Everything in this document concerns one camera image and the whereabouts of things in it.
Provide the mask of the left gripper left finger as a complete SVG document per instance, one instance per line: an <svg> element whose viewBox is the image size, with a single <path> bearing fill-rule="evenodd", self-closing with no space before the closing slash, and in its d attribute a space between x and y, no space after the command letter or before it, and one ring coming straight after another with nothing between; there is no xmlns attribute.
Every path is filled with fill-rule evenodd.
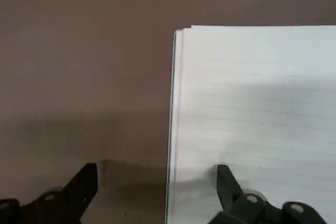
<svg viewBox="0 0 336 224"><path fill-rule="evenodd" d="M61 190L51 190L21 205L1 199L1 223L81 223L98 192L98 167L87 163Z"/></svg>

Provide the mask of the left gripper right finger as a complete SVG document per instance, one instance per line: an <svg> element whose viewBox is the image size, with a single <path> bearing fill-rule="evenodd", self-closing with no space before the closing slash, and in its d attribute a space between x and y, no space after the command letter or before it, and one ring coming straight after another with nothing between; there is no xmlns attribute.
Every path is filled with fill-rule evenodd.
<svg viewBox="0 0 336 224"><path fill-rule="evenodd" d="M216 191L222 211L210 223L311 223L326 221L311 206L288 201L277 208L254 193L245 193L227 165L217 166Z"/></svg>

